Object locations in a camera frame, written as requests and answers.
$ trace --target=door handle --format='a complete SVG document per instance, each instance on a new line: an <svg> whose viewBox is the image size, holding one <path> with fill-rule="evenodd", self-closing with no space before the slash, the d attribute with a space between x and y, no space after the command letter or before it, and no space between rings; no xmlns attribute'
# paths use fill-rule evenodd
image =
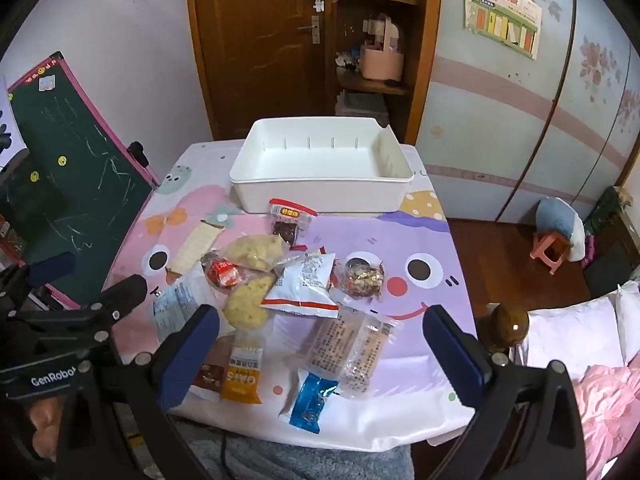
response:
<svg viewBox="0 0 640 480"><path fill-rule="evenodd" d="M320 44L320 16L311 17L311 25L296 27L297 30L311 30L312 41L315 45Z"/></svg>

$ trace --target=wardrobe door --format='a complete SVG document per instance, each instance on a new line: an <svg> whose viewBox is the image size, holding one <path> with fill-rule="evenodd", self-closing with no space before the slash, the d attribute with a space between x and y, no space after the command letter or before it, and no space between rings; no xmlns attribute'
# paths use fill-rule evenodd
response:
<svg viewBox="0 0 640 480"><path fill-rule="evenodd" d="M607 139L618 114L628 63L629 40L606 4L576 0L574 44L558 106L501 221L530 221L531 211L544 196L573 202L581 212L593 207L596 187L588 195L581 190L600 154L618 172L626 161Z"/></svg>
<svg viewBox="0 0 640 480"><path fill-rule="evenodd" d="M464 27L464 0L442 0L416 148L447 217L494 220L530 159L566 60L573 0L543 9L538 58Z"/></svg>
<svg viewBox="0 0 640 480"><path fill-rule="evenodd" d="M621 168L611 161L616 155L605 156L605 152L615 150L626 161L638 138L640 130L640 57L630 45L629 49L630 59L625 90L622 92L620 107L605 145L605 151L599 156L587 182L580 190L580 196L589 198L590 201L599 199L604 190L613 186L620 176ZM586 218L593 209L593 203L580 202L579 200L576 200L573 206L582 218Z"/></svg>

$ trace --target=wooden bedpost knob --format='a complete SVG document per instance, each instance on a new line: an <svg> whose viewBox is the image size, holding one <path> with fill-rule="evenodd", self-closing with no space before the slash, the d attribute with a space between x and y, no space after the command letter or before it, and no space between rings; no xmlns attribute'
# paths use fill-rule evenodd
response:
<svg viewBox="0 0 640 480"><path fill-rule="evenodd" d="M489 334L497 348L521 344L529 331L529 314L521 307L503 303L495 307L489 320Z"/></svg>

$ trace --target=red cartoon nose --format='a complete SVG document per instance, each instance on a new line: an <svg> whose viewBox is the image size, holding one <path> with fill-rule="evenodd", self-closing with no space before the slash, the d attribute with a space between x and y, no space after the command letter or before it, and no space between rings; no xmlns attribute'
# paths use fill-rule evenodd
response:
<svg viewBox="0 0 640 480"><path fill-rule="evenodd" d="M386 290L388 290L392 296L404 296L407 290L406 281L398 276L394 276L386 282Z"/></svg>

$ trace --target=pink plastic stool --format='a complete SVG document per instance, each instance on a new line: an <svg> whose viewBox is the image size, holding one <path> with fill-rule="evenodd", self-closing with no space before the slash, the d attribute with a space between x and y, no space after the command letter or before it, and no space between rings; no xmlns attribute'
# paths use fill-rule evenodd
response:
<svg viewBox="0 0 640 480"><path fill-rule="evenodd" d="M551 248L556 254L560 254L556 261L549 259L545 254ZM540 258L549 267L549 273L554 274L569 254L569 242L558 231L551 231L545 235L535 233L533 235L533 249L529 253L532 260Z"/></svg>

